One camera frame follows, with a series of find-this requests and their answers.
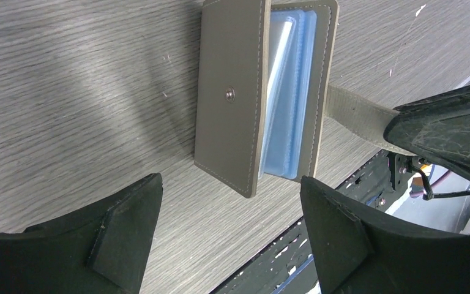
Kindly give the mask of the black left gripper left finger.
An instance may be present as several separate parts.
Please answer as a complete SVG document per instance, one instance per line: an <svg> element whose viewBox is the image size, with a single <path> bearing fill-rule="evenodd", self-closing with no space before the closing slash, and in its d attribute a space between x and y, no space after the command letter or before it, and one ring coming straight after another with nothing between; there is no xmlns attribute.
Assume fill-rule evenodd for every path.
<svg viewBox="0 0 470 294"><path fill-rule="evenodd" d="M138 293L162 196L153 173L22 233L0 233L0 293Z"/></svg>

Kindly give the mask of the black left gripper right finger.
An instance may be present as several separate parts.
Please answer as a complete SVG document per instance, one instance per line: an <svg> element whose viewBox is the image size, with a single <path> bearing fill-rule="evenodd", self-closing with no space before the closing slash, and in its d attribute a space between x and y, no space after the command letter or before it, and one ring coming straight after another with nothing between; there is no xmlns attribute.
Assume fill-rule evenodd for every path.
<svg viewBox="0 0 470 294"><path fill-rule="evenodd" d="M323 293L470 293L470 235L396 218L312 177L300 199Z"/></svg>

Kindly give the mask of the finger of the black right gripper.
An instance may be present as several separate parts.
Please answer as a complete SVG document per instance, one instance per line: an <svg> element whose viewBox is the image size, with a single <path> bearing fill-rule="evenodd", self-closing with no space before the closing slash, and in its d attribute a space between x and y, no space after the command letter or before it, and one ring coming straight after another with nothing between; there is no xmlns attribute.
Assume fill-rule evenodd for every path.
<svg viewBox="0 0 470 294"><path fill-rule="evenodd" d="M396 109L387 142L470 181L470 85Z"/></svg>

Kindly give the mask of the taupe leather card holder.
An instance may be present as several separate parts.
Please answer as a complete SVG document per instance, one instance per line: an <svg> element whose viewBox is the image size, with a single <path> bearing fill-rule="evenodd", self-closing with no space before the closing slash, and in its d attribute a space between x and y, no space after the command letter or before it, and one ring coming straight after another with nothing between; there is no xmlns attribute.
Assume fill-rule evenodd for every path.
<svg viewBox="0 0 470 294"><path fill-rule="evenodd" d="M315 176L324 118L395 153L397 115L329 86L337 1L205 1L202 7L195 164L244 197L258 180Z"/></svg>

